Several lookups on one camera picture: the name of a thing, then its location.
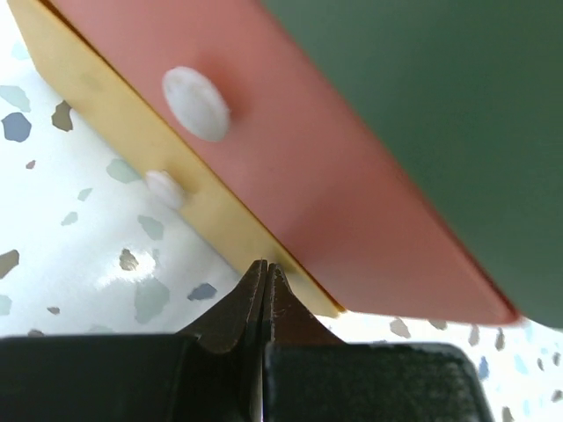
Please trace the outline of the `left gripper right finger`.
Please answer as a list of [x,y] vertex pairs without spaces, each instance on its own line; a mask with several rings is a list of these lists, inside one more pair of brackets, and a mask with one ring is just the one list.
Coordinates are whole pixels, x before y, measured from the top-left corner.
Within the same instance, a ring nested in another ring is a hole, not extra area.
[[296,298],[280,266],[263,299],[266,421],[490,421],[476,370],[444,343],[349,344]]

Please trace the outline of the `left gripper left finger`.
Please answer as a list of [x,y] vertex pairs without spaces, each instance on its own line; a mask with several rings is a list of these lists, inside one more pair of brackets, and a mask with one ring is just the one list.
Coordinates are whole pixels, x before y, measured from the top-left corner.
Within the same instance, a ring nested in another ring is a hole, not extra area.
[[174,334],[1,342],[4,421],[258,421],[267,262]]

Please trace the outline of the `yellow drawer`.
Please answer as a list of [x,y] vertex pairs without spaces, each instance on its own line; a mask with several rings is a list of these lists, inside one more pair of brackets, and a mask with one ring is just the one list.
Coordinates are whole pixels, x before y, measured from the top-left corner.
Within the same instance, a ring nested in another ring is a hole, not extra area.
[[257,258],[281,264],[292,291],[314,314],[340,306],[268,232],[170,126],[42,1],[10,10],[44,80],[137,172],[167,171],[187,193],[181,216],[239,273]]

